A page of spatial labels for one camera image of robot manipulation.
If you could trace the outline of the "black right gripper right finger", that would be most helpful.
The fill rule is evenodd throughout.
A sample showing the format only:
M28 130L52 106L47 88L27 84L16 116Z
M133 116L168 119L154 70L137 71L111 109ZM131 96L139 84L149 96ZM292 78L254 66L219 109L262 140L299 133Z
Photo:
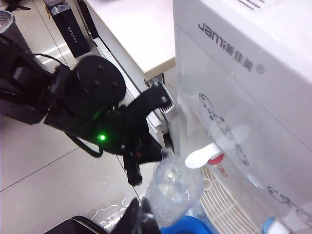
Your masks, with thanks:
M157 225L154 214L151 210L148 199L143 199L143 233L144 234L161 234Z

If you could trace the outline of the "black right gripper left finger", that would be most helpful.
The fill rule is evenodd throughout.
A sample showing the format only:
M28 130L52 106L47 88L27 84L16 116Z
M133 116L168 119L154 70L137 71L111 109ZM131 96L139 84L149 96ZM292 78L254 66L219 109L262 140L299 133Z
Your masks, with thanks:
M139 202L138 198L134 198L122 218L114 227L115 234L142 234L142 223L143 223L143 207L147 203L146 199Z

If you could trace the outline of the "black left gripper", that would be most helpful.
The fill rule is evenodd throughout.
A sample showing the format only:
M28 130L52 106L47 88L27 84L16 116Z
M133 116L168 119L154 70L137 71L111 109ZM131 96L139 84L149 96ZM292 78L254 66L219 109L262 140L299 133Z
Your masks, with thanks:
M162 146L152 136L141 136L136 120L126 108L110 110L106 114L106 151L123 156L128 183L142 183L139 163L162 161Z

